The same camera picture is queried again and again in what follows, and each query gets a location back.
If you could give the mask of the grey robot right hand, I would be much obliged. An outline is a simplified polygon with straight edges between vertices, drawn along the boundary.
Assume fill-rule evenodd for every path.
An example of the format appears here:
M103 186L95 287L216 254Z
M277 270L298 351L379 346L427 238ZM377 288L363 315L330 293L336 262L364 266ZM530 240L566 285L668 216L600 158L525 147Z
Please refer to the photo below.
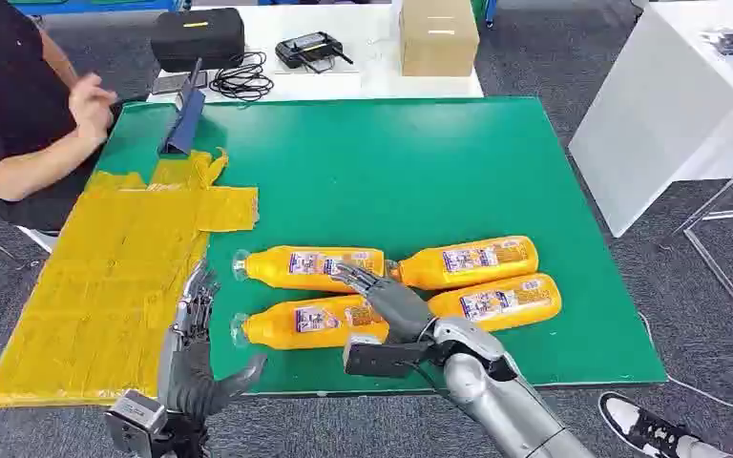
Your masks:
M387 342L390 344L419 342L434 320L428 304L394 279L379 277L365 268L346 263L340 263L331 278L363 296L387 322Z

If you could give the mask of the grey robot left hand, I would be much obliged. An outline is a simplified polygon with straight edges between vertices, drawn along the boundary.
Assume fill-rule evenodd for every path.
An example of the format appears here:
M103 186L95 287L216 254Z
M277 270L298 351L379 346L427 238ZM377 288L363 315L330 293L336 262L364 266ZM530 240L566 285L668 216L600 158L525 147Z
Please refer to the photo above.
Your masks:
M219 413L255 385L267 362L266 355L256 354L235 374L215 378L209 362L209 322L219 289L207 260L200 259L183 286L159 358L157 399L195 421Z

